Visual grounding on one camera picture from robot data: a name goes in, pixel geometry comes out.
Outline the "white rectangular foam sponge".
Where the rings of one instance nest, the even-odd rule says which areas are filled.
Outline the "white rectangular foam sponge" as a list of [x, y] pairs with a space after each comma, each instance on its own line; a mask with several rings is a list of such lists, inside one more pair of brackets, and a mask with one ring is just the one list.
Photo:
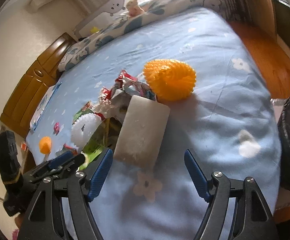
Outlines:
[[159, 155], [170, 108], [134, 95], [125, 115], [114, 158], [142, 169], [152, 169]]

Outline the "red snack wrapper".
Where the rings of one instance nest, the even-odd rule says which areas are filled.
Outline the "red snack wrapper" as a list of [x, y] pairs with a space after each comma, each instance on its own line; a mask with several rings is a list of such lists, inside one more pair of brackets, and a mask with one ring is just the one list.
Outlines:
[[106, 87], [103, 87], [99, 93], [99, 102], [105, 102], [106, 100], [111, 100], [115, 94], [117, 94], [116, 91], [123, 92], [124, 88], [123, 86], [128, 81], [138, 81], [138, 78], [128, 74], [125, 70], [122, 70], [119, 74], [119, 76], [115, 79], [114, 85], [108, 89]]

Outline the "large orange foam fruit net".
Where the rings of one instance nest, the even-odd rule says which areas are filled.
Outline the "large orange foam fruit net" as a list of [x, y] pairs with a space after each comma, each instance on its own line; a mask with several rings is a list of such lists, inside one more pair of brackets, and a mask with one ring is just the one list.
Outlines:
[[143, 74], [159, 101], [187, 99], [193, 93], [197, 77], [190, 65], [174, 59], [149, 61]]

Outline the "small orange foam net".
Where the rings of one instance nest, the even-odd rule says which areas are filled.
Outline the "small orange foam net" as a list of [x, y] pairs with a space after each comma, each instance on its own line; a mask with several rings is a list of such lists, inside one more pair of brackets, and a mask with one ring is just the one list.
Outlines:
[[52, 150], [52, 139], [50, 137], [43, 137], [38, 146], [42, 154], [50, 154]]

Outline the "small pink candy wrapper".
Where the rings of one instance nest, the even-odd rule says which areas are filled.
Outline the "small pink candy wrapper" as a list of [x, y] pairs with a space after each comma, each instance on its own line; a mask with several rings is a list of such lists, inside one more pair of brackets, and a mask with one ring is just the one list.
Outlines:
[[54, 129], [54, 134], [55, 135], [58, 135], [58, 133], [60, 131], [60, 126], [59, 126], [59, 123], [58, 122], [55, 123], [53, 129]]

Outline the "white foam fruit net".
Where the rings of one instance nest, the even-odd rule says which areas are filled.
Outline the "white foam fruit net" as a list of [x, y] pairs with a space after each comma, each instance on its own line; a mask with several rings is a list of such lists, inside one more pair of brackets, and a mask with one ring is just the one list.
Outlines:
[[89, 142], [90, 137], [92, 137], [101, 122], [101, 117], [95, 113], [80, 116], [72, 125], [71, 142], [77, 148], [82, 149]]

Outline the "wooden headboard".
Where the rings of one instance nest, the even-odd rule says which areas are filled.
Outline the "wooden headboard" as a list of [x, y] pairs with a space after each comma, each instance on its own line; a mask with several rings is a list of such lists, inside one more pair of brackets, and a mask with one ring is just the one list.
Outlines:
[[57, 67], [76, 41], [63, 33], [31, 64], [14, 88], [0, 116], [1, 123], [22, 138], [30, 129], [30, 120], [49, 87], [61, 76]]

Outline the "green snack box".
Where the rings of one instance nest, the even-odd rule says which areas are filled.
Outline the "green snack box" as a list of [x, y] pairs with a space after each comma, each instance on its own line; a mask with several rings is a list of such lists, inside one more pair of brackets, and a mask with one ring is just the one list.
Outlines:
[[98, 126], [96, 131], [90, 137], [89, 142], [80, 150], [80, 153], [85, 156], [85, 162], [78, 168], [82, 171], [89, 163], [95, 161], [97, 157], [105, 148], [115, 149], [119, 133], [121, 131], [122, 123], [116, 119], [115, 107], [109, 100], [98, 103], [95, 106], [91, 101], [88, 101], [79, 110], [73, 118], [73, 123], [82, 115], [88, 113], [95, 113], [102, 119], [101, 124]]

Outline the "light blue floral bedsheet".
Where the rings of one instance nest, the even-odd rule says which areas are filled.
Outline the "light blue floral bedsheet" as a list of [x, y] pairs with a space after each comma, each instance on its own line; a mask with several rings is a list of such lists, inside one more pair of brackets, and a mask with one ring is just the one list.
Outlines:
[[[142, 73], [146, 62], [176, 59], [197, 74], [193, 94], [169, 103], [170, 115], [153, 172], [114, 161], [90, 204], [105, 239], [193, 239], [207, 208], [184, 164], [193, 149], [202, 164], [227, 177], [255, 178], [275, 209], [281, 146], [266, 83], [240, 38], [218, 14], [193, 8], [115, 38], [65, 71], [61, 86], [26, 142], [37, 163], [41, 138], [52, 150], [70, 144], [74, 115], [122, 70]], [[58, 122], [60, 131], [54, 134]]]

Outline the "crumpled colourful wrapper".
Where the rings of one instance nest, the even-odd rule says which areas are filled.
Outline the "crumpled colourful wrapper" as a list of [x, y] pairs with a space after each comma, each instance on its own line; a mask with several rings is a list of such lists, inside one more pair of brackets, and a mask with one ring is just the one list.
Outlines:
[[156, 94], [152, 91], [152, 89], [146, 83], [140, 81], [117, 81], [114, 87], [112, 87], [110, 99], [121, 93], [125, 93], [130, 96], [141, 96], [149, 100], [157, 101]]

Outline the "small yellow toy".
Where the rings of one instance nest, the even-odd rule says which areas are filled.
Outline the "small yellow toy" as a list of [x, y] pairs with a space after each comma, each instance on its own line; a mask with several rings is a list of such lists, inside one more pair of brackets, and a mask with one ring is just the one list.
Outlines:
[[91, 34], [95, 34], [95, 33], [99, 32], [99, 31], [100, 31], [99, 28], [97, 28], [97, 27], [93, 27], [93, 28], [90, 30], [90, 33], [91, 33]]

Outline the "small plush teddy bear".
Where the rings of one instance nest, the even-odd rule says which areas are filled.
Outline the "small plush teddy bear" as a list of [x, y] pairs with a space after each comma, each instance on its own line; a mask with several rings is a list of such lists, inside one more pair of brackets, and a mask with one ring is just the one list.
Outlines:
[[130, 17], [136, 17], [144, 13], [144, 10], [138, 5], [138, 0], [130, 0], [125, 5]]

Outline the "floral blue white quilt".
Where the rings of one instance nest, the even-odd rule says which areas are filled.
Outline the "floral blue white quilt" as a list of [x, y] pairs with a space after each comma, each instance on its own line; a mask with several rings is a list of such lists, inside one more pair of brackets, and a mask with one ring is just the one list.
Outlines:
[[208, 8], [219, 14], [222, 14], [225, 9], [222, 0], [150, 0], [145, 4], [144, 12], [140, 15], [131, 17], [122, 14], [98, 33], [72, 45], [61, 59], [57, 69], [60, 72], [69, 70], [115, 38], [195, 7]]

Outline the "grey white crib rail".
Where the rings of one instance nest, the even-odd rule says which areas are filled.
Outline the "grey white crib rail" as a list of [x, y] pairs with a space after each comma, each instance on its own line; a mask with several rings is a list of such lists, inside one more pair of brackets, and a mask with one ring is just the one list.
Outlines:
[[124, 10], [125, 9], [124, 1], [125, 0], [109, 0], [95, 12], [89, 14], [87, 18], [79, 22], [74, 28], [74, 34], [76, 38], [78, 39], [82, 38], [80, 31], [101, 13], [106, 12], [110, 14], [110, 16], [113, 16], [113, 14], [119, 12], [120, 10]]

